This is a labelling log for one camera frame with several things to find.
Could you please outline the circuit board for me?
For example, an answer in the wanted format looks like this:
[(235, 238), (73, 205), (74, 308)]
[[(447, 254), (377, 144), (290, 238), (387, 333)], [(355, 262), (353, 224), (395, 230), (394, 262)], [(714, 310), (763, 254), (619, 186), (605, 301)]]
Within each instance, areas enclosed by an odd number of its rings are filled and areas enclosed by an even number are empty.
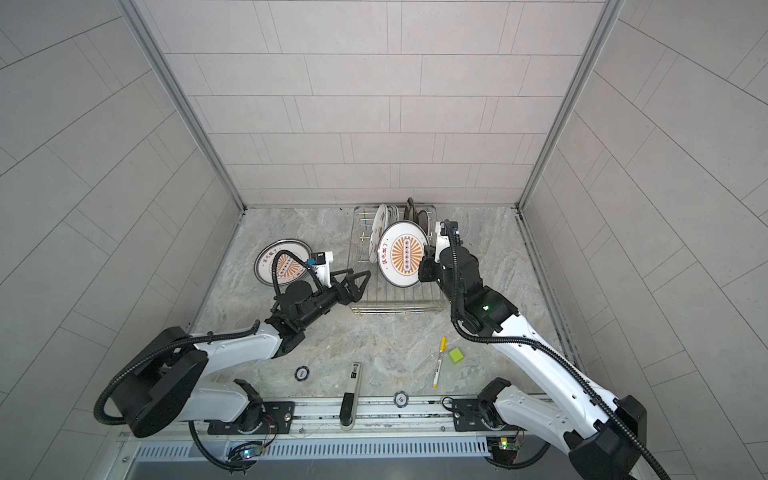
[(486, 457), (485, 460), (488, 463), (506, 470), (514, 470), (518, 468), (516, 461), (521, 447), (515, 439), (510, 440), (508, 437), (487, 437), (486, 440), (489, 456)]
[(250, 441), (232, 447), (227, 456), (227, 461), (237, 471), (247, 471), (258, 461), (264, 453), (264, 444), (261, 441)]

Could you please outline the dark rimmed checkered plate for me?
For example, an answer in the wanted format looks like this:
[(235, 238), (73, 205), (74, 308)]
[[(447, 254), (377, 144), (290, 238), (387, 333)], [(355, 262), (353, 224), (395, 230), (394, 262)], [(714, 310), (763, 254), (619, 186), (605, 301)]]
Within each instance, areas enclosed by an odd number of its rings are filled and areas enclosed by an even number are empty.
[(415, 206), (415, 201), (412, 197), (409, 197), (406, 201), (403, 218), (407, 221), (417, 223), (419, 218), (419, 211)]

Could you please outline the right circuit board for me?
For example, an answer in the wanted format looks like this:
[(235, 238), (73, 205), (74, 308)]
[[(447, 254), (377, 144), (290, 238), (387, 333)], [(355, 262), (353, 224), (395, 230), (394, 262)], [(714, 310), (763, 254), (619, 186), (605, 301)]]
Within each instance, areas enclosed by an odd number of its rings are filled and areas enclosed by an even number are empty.
[(514, 470), (518, 468), (516, 461), (521, 447), (515, 439), (510, 440), (508, 437), (487, 437), (486, 440), (489, 456), (486, 457), (485, 460), (488, 463), (506, 470)]

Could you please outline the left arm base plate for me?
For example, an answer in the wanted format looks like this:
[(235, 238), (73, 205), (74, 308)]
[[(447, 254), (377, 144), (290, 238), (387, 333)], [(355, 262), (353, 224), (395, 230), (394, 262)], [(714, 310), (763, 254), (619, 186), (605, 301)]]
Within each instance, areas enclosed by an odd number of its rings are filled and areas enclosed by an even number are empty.
[(266, 435), (288, 434), (296, 404), (292, 401), (265, 402), (249, 406), (234, 421), (210, 421), (208, 435)]

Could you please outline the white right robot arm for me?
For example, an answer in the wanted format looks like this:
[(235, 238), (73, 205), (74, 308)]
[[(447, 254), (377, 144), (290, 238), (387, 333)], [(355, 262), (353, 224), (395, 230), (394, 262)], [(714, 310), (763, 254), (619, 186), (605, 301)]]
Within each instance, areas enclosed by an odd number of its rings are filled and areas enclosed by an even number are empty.
[(639, 459), (660, 479), (668, 473), (647, 447), (647, 411), (634, 397), (618, 398), (584, 375), (546, 342), (519, 309), (483, 283), (479, 260), (462, 246), (458, 224), (436, 225), (437, 242), (425, 254), (419, 278), (435, 282), (450, 301), (450, 319), (463, 339), (491, 345), (548, 396), (541, 401), (504, 379), (479, 395), (495, 428), (533, 433), (569, 458), (584, 479), (628, 479)]

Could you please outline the aluminium front rail frame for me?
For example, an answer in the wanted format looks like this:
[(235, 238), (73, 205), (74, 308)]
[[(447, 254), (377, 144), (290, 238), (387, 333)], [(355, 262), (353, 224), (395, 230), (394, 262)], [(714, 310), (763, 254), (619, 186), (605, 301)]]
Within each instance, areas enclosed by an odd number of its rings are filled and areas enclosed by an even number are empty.
[[(563, 444), (566, 448), (596, 435), (611, 420), (596, 400), (586, 394), (569, 396), (565, 406), (558, 407), (552, 402), (527, 395), (512, 385), (495, 385), (475, 398), (460, 399), (477, 399), (486, 403), (494, 416), (507, 424), (504, 430), (529, 430), (549, 443)], [(294, 402), (296, 407), (288, 434), (297, 432), (305, 425), (317, 426), (323, 431), (359, 434), (413, 430), (419, 425), (428, 430), (444, 426), (456, 431), (451, 413), (442, 406), (441, 400), (419, 397), (404, 408), (398, 408), (394, 400), (388, 402), (382, 397), (359, 397), (355, 424), (348, 431), (342, 430), (339, 423), (342, 398)], [(248, 396), (242, 391), (210, 391), (190, 397), (165, 395), (158, 401), (150, 398), (136, 401), (116, 399), (114, 402), (137, 438), (152, 436), (175, 423), (203, 422), (208, 427), (210, 421), (232, 422), (247, 407), (265, 403), (260, 397)]]

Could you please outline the yellow capped white marker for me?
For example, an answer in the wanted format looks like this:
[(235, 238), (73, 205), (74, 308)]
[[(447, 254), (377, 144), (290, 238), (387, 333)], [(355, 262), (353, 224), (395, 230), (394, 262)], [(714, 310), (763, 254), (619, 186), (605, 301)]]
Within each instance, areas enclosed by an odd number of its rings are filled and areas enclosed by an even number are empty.
[(442, 369), (444, 352), (445, 352), (446, 346), (447, 346), (447, 337), (442, 336), (440, 340), (440, 345), (439, 345), (438, 354), (437, 354), (436, 368), (434, 371), (433, 381), (432, 381), (432, 386), (434, 389), (437, 389), (439, 385), (439, 378), (440, 378), (440, 373)]

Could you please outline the left circuit board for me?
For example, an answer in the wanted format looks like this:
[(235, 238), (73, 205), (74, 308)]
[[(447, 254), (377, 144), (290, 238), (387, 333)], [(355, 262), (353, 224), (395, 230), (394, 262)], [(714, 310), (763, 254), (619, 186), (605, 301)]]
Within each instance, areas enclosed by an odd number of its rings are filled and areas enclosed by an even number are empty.
[(227, 461), (237, 471), (247, 471), (258, 461), (264, 453), (264, 444), (261, 441), (250, 441), (232, 447), (227, 456)]

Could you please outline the small sunburst plate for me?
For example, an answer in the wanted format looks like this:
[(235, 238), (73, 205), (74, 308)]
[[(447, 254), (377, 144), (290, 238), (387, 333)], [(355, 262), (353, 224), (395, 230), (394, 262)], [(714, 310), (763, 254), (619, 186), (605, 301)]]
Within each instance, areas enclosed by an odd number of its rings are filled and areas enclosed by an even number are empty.
[(435, 240), (435, 230), (439, 221), (435, 218), (435, 213), (432, 210), (420, 209), (416, 214), (417, 224), (424, 231), (429, 242)]

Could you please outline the white blue striped plate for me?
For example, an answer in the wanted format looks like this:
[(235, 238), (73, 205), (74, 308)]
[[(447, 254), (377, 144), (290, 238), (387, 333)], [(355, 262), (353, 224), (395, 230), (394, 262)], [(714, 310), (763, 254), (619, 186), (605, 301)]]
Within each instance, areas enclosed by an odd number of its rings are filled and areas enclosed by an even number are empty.
[(394, 223), (400, 219), (400, 213), (399, 209), (395, 205), (388, 205), (388, 212), (389, 212), (389, 223)]

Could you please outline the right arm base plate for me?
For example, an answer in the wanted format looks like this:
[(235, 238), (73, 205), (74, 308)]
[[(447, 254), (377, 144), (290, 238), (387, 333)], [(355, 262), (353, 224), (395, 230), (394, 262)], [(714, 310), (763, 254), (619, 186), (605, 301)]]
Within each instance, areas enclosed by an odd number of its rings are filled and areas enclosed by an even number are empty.
[(457, 432), (502, 431), (507, 427), (506, 423), (494, 416), (486, 403), (477, 399), (444, 397), (441, 404), (451, 413)]

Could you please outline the black white handheld scraper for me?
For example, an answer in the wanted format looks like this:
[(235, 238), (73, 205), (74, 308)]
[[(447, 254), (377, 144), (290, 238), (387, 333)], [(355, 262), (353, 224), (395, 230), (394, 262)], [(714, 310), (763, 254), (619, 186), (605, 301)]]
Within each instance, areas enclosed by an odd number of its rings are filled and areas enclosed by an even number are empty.
[(351, 430), (356, 420), (357, 407), (360, 397), (363, 365), (353, 362), (347, 387), (344, 392), (339, 412), (340, 428), (344, 431)]

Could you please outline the white plate orange sunburst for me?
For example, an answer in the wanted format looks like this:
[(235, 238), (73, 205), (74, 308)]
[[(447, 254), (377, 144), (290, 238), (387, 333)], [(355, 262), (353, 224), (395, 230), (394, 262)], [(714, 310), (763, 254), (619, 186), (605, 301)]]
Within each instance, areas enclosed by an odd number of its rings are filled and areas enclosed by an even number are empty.
[(280, 286), (293, 281), (303, 279), (308, 272), (303, 266), (289, 255), (282, 255), (277, 259), (277, 254), (282, 251), (290, 251), (302, 261), (307, 261), (312, 253), (310, 246), (298, 239), (281, 239), (265, 247), (254, 260), (253, 273), (256, 279), (267, 285), (272, 285), (272, 265), (277, 261), (276, 278)]

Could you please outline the right round poker chip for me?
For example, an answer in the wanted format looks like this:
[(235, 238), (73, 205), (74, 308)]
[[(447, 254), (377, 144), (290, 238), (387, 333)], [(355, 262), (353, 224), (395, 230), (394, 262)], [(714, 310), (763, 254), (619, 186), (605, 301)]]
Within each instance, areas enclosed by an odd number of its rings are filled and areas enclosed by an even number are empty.
[(398, 408), (404, 408), (408, 404), (409, 397), (404, 391), (399, 391), (394, 395), (393, 400)]

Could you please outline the green cube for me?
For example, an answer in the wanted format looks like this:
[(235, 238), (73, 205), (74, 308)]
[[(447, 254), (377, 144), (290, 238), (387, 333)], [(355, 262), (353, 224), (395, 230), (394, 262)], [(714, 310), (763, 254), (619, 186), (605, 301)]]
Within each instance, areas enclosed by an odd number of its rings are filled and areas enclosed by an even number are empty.
[(458, 364), (464, 358), (464, 355), (458, 347), (455, 347), (448, 352), (448, 358), (453, 364)]

